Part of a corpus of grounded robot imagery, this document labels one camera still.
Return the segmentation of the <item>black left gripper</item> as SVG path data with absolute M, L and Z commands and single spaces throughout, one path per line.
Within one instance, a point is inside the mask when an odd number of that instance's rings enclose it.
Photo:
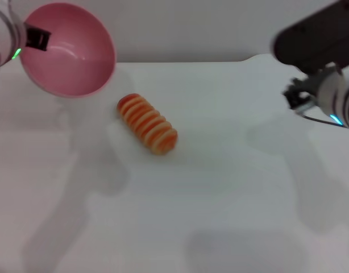
M 49 31 L 24 23 L 26 29 L 26 47 L 46 51 L 51 36 Z

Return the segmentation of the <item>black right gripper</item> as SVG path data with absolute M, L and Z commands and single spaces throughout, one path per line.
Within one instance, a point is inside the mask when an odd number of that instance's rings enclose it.
M 293 111 L 308 111 L 317 105 L 316 95 L 319 87 L 317 76 L 309 76 L 304 79 L 293 78 L 293 85 L 289 85 L 283 91 L 288 106 Z

